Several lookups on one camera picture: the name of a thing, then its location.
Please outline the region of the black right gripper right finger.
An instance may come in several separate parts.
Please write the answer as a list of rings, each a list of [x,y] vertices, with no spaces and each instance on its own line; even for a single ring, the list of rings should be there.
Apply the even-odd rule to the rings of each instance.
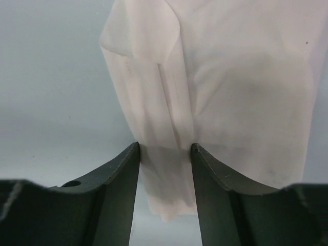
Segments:
[[[327,245],[327,185],[275,189],[191,146],[203,245]]]

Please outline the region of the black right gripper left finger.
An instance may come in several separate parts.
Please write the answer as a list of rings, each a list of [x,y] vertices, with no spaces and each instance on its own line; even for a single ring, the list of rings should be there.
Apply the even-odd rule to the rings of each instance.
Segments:
[[[128,245],[139,144],[61,187],[1,181],[1,245]]]

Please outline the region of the white underwear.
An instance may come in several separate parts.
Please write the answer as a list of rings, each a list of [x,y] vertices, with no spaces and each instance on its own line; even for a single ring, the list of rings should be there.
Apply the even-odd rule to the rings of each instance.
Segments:
[[[100,46],[162,220],[196,213],[196,142],[264,185],[301,181],[327,1],[115,1]]]

